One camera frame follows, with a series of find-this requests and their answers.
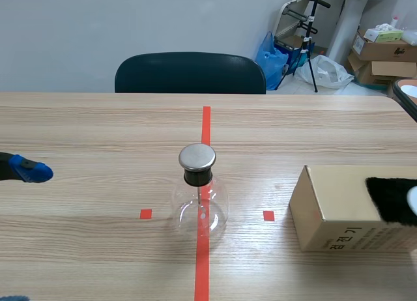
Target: metal stand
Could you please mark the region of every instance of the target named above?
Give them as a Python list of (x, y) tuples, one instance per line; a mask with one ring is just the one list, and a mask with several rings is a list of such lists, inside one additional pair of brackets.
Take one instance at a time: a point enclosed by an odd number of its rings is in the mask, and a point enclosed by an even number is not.
[[(308, 60), (308, 64), (310, 66), (310, 72), (311, 72), (311, 77), (313, 78), (313, 84), (314, 84), (314, 91), (317, 93), (317, 85), (315, 84), (315, 78), (314, 78), (314, 73), (313, 73), (313, 68), (311, 66), (311, 29), (313, 27), (313, 22), (314, 22), (314, 15), (315, 15), (315, 11), (317, 8), (317, 4), (320, 4), (326, 8), (330, 8), (330, 5), (328, 3), (325, 3), (324, 1), (321, 0), (314, 0), (314, 4), (313, 4), (313, 9), (311, 10), (311, 15), (308, 16), (308, 26), (307, 26), (307, 31), (306, 31), (306, 36), (304, 37), (304, 40), (302, 42), (302, 47), (300, 52), (298, 53), (298, 56), (296, 57), (296, 59), (293, 59), (293, 63), (291, 63), (290, 67), (288, 68), (289, 70), (292, 69), (292, 67), (294, 66), (294, 63), (296, 62), (296, 66), (293, 72), (293, 76), (295, 75), (295, 71), (298, 68), (298, 64), (301, 60), (301, 55), (303, 53), (307, 53), (307, 60)], [(286, 72), (284, 74), (284, 76), (281, 78), (281, 81), (278, 83), (278, 86), (276, 87), (276, 89), (278, 89), (278, 87), (281, 85), (282, 81), (284, 80), (284, 78), (287, 76)]]

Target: black pole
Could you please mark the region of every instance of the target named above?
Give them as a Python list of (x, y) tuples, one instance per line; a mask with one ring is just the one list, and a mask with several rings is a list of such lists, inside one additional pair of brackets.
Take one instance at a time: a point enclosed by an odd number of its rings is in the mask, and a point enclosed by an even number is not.
[[(298, 68), (298, 64), (299, 64), (299, 61), (301, 59), (301, 55), (303, 53), (307, 53), (307, 60), (308, 60), (308, 64), (309, 64), (309, 67), (310, 67), (311, 78), (313, 79), (314, 91), (316, 93), (318, 92), (318, 90), (317, 90), (317, 86), (316, 86), (316, 83), (315, 83), (313, 68), (311, 67), (311, 52), (310, 52), (310, 49), (311, 49), (311, 37), (310, 37), (310, 34), (311, 34), (311, 28), (313, 27), (313, 22), (314, 22), (314, 17), (315, 17), (315, 11), (317, 9), (317, 4), (318, 3), (319, 3), (319, 0), (314, 0), (313, 8), (311, 10), (311, 15), (308, 16), (308, 25), (307, 25), (306, 36), (304, 37), (304, 40), (302, 42), (302, 47), (301, 47), (299, 56), (295, 59), (296, 65), (295, 65), (295, 69), (294, 69), (294, 72), (293, 72), (293, 75), (295, 75), (295, 71)], [(326, 3), (325, 7), (326, 8), (330, 8), (330, 5)], [(288, 72), (286, 72), (284, 74), (284, 76), (281, 78), (281, 81), (278, 83), (278, 86), (276, 87), (276, 89), (278, 89), (278, 87), (281, 85), (282, 81), (287, 76), (287, 73)]]

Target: white bottle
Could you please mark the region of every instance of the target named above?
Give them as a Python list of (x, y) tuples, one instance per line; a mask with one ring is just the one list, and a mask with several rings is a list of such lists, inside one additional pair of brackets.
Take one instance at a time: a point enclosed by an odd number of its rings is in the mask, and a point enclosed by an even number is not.
[(391, 25), (393, 28), (395, 28), (395, 27), (396, 27), (396, 25), (397, 25), (397, 22), (398, 22), (398, 17), (397, 17), (397, 16), (394, 16), (394, 17), (392, 18), (392, 21), (391, 21), (390, 25)]

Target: black fabric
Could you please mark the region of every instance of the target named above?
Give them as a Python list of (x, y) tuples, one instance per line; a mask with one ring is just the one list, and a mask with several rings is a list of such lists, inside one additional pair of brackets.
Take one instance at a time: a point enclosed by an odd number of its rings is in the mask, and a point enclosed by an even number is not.
[(167, 52), (136, 55), (121, 64), (116, 93), (266, 94), (265, 75), (236, 55)]
[(17, 176), (13, 171), (10, 165), (8, 164), (8, 161), (13, 157), (13, 154), (0, 152), (0, 180), (8, 180), (8, 179), (18, 179), (19, 176)]
[(367, 190), (379, 215), (387, 223), (417, 226), (417, 216), (407, 203), (407, 192), (417, 186), (416, 179), (366, 179)]

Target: blue plastic bag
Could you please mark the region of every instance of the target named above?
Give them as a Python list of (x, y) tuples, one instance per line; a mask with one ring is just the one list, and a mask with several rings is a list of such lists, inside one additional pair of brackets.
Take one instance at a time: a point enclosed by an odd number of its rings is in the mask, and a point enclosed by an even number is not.
[(282, 77), (282, 69), (287, 63), (288, 55), (274, 47), (272, 33), (268, 32), (256, 55), (256, 63), (262, 68), (266, 78), (266, 89), (274, 90)]

